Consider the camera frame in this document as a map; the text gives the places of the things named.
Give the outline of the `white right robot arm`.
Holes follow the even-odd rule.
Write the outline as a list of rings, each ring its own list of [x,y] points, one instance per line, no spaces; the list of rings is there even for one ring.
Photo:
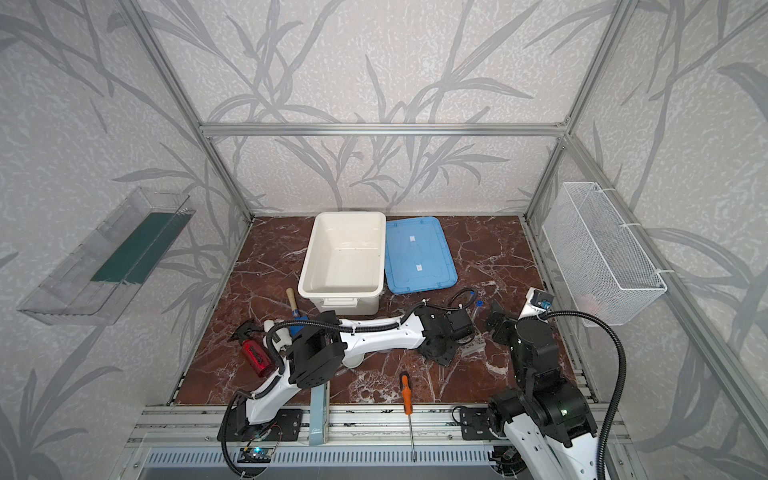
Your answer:
[[[600,327],[618,355],[614,391],[601,427],[585,396],[562,373],[550,318],[573,316]],[[510,349],[515,386],[488,402],[490,429],[506,438],[535,479],[608,479],[609,434],[624,390],[627,360],[618,335],[580,311],[513,318],[494,307],[486,321],[494,342]]]

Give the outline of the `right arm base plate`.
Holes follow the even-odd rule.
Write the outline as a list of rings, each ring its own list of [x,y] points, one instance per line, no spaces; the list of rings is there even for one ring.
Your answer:
[[[465,441],[507,439],[501,430],[495,428],[488,405],[457,405],[452,408],[451,416],[453,422],[460,427],[462,439]]]

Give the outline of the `white plastic storage bin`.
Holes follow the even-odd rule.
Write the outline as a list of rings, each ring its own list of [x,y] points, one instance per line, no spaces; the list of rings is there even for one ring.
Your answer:
[[[315,217],[299,295],[320,312],[369,316],[384,290],[386,217],[381,212],[324,212]]]

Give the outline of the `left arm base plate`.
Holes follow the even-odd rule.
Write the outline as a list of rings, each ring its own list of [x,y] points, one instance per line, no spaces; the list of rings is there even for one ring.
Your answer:
[[[222,420],[219,442],[287,441],[298,440],[304,411],[280,409],[275,418],[264,424],[250,424],[243,405],[232,408]]]

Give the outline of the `clear test tube rack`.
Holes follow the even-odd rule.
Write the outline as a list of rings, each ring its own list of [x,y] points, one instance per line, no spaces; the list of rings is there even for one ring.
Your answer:
[[[460,345],[458,353],[462,360],[480,358],[485,355],[486,339],[483,336],[475,336],[471,341]]]

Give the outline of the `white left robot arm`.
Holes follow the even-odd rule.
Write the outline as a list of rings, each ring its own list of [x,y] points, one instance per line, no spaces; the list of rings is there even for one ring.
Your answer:
[[[218,434],[221,441],[262,435],[295,395],[329,382],[341,367],[356,367],[368,354],[415,350],[448,366],[460,342],[474,336],[474,325],[464,308],[421,302],[398,317],[350,320],[327,311],[314,319],[278,323],[260,340],[252,331],[246,322],[234,338],[264,382],[251,392],[233,394]]]

